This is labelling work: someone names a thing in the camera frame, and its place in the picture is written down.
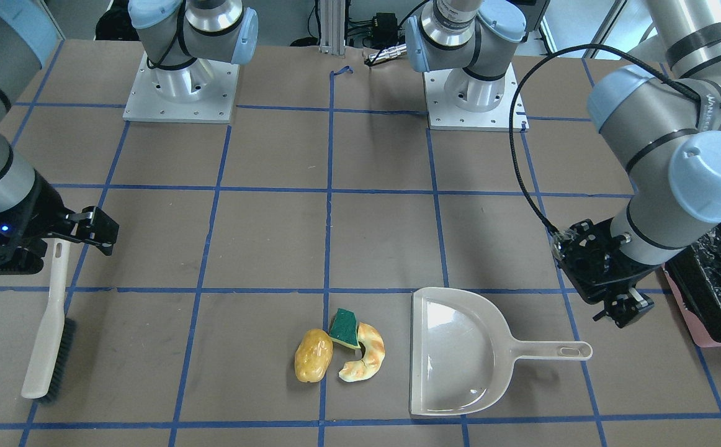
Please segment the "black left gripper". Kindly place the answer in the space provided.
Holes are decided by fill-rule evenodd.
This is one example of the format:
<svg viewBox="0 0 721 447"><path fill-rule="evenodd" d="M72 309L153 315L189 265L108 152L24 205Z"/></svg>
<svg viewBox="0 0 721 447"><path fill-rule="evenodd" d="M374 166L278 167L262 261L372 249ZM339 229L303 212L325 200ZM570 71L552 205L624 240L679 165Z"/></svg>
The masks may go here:
<svg viewBox="0 0 721 447"><path fill-rule="evenodd" d="M607 318L624 328L655 307L652 298L635 288L655 266L632 260L621 251L630 237L613 237L611 221L583 220L554 232L552 254L586 303L602 302L602 311L593 321Z"/></svg>

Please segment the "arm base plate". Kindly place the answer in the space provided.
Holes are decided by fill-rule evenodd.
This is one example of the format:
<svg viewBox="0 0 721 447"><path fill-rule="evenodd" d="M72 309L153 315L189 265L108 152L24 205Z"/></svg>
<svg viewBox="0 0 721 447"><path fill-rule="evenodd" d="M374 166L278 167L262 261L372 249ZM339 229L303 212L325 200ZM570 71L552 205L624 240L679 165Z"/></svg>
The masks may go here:
<svg viewBox="0 0 721 447"><path fill-rule="evenodd" d="M151 69L144 54L126 100L123 119L230 124L240 68L234 63L198 59L178 71Z"/></svg>
<svg viewBox="0 0 721 447"><path fill-rule="evenodd" d="M423 74L429 128L459 131L522 131L530 124L521 96L515 96L512 65L503 78L475 79L463 69Z"/></svg>

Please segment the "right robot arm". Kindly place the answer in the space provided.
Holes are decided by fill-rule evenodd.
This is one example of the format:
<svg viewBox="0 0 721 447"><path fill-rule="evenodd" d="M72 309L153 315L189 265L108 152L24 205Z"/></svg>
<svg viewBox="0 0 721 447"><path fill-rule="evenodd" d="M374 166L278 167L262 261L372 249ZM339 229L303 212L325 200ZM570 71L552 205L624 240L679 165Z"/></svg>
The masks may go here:
<svg viewBox="0 0 721 447"><path fill-rule="evenodd" d="M130 1L128 14L148 57L163 73L202 60L245 65L258 45L259 17L241 1ZM34 1L0 1L0 123L58 43ZM60 238L113 253L119 224L99 207L75 212L0 133L0 275L43 269L46 240Z"/></svg>

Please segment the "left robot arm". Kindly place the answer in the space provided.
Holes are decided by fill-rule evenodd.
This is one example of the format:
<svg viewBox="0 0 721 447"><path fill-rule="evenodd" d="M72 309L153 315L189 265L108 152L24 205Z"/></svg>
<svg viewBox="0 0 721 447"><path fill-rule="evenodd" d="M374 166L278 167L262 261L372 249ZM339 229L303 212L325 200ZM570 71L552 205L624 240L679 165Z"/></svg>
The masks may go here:
<svg viewBox="0 0 721 447"><path fill-rule="evenodd" d="M418 73L452 70L449 91L458 107L494 109L504 76L527 31L525 17L508 1L424 1L403 23L406 51ZM621 50L586 43L537 62L514 91L551 59L601 49L629 60L596 83L587 110L636 192L613 218L583 220L560 231L536 206L517 164L508 107L512 164L529 206L552 237L552 254L581 298L602 302L593 317L619 328L653 308L636 285L661 264L721 223L721 1L646 1L676 78Z"/></svg>

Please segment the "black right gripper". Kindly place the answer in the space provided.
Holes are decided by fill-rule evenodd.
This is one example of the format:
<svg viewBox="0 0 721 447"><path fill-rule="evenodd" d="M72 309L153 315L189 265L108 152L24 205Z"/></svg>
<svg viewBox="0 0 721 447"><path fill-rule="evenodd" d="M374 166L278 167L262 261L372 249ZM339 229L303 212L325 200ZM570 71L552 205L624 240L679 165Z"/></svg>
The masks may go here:
<svg viewBox="0 0 721 447"><path fill-rule="evenodd" d="M74 212L65 207L59 192L35 173L23 200L0 212L0 275L30 275L43 269L46 238L60 238L113 255L119 224L100 207Z"/></svg>

